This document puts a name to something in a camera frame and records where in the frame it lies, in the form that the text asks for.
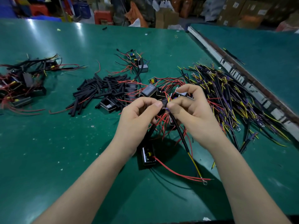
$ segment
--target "left hand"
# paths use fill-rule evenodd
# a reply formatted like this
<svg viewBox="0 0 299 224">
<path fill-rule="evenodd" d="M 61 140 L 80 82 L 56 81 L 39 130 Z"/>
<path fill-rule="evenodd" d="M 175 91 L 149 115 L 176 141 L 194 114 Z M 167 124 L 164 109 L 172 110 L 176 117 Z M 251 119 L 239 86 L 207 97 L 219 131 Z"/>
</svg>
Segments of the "left hand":
<svg viewBox="0 0 299 224">
<path fill-rule="evenodd" d="M 125 107 L 121 113 L 113 143 L 132 156 L 143 140 L 149 124 L 155 124 L 155 116 L 162 108 L 162 102 L 151 97 L 139 97 Z"/>
</svg>

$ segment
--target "right hand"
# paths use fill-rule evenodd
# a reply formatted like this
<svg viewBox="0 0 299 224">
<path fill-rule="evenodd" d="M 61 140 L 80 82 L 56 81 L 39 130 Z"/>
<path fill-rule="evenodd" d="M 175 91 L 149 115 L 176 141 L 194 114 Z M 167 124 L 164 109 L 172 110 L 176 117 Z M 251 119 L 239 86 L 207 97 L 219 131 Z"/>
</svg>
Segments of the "right hand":
<svg viewBox="0 0 299 224">
<path fill-rule="evenodd" d="M 185 84 L 176 90 L 178 93 L 192 93 L 193 99 L 180 96 L 167 104 L 176 119 L 181 121 L 193 138 L 205 149 L 222 147 L 227 137 L 219 126 L 200 86 Z"/>
</svg>

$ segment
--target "red plastic stool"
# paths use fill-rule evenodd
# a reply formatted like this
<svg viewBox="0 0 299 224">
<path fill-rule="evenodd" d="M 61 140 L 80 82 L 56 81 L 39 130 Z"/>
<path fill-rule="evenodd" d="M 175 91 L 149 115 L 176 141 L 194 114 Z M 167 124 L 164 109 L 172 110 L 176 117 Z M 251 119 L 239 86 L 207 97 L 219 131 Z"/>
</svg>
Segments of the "red plastic stool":
<svg viewBox="0 0 299 224">
<path fill-rule="evenodd" d="M 113 25 L 113 20 L 110 11 L 95 10 L 95 24 Z"/>
<path fill-rule="evenodd" d="M 39 4 L 33 4 L 30 5 L 30 10 L 32 13 L 32 16 L 50 16 L 50 13 L 45 5 L 39 5 Z"/>
</svg>

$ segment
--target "green workbench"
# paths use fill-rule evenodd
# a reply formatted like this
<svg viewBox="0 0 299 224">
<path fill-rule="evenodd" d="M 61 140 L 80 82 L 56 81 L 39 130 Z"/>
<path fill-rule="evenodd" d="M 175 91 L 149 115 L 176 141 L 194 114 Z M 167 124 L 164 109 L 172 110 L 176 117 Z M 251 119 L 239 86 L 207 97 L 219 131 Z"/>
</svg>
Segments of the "green workbench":
<svg viewBox="0 0 299 224">
<path fill-rule="evenodd" d="M 82 115 L 67 112 L 50 115 L 69 105 L 72 93 L 84 79 L 93 77 L 101 63 L 100 77 L 121 70 L 115 63 L 116 49 L 143 52 L 153 76 L 179 77 L 177 66 L 193 62 L 210 65 L 214 60 L 184 31 L 129 28 L 80 23 L 34 20 L 0 21 L 0 63 L 15 64 L 27 58 L 43 58 L 58 53 L 63 63 L 88 65 L 72 72 L 49 73 L 47 95 L 32 109 L 42 115 L 20 116 L 9 110 L 0 116 L 0 217 L 1 223 L 30 223 L 49 207 L 101 154 L 113 138 L 119 115 L 104 113 L 94 106 Z M 244 157 L 257 177 L 286 214 L 299 214 L 298 146 L 280 147 L 259 135 Z M 237 138 L 242 141 L 243 133 Z M 172 139 L 155 141 L 156 156 L 174 171 L 193 175 L 195 170 L 184 149 Z M 139 170 L 133 157 L 120 172 L 94 223 L 162 223 L 231 219 L 230 206 L 217 173 L 211 170 L 211 155 L 192 143 L 195 160 L 207 186 L 193 183 L 168 172 L 160 165 Z"/>
</svg>

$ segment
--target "orange bag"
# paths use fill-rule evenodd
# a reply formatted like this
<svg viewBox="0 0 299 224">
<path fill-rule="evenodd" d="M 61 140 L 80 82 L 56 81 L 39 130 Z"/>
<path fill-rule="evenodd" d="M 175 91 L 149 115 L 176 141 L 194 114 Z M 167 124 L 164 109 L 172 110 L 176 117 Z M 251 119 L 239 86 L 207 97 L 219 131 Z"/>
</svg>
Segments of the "orange bag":
<svg viewBox="0 0 299 224">
<path fill-rule="evenodd" d="M 131 1 L 131 9 L 125 14 L 125 17 L 128 18 L 130 23 L 134 23 L 136 19 L 140 19 L 140 26 L 141 27 L 149 27 L 146 21 L 144 20 L 143 16 L 141 15 L 139 9 L 137 8 L 136 4 Z"/>
<path fill-rule="evenodd" d="M 181 18 L 187 18 L 192 8 L 192 0 L 184 0 L 182 10 L 180 12 Z"/>
<path fill-rule="evenodd" d="M 181 1 L 182 0 L 171 0 L 171 5 L 175 12 L 180 12 Z"/>
</svg>

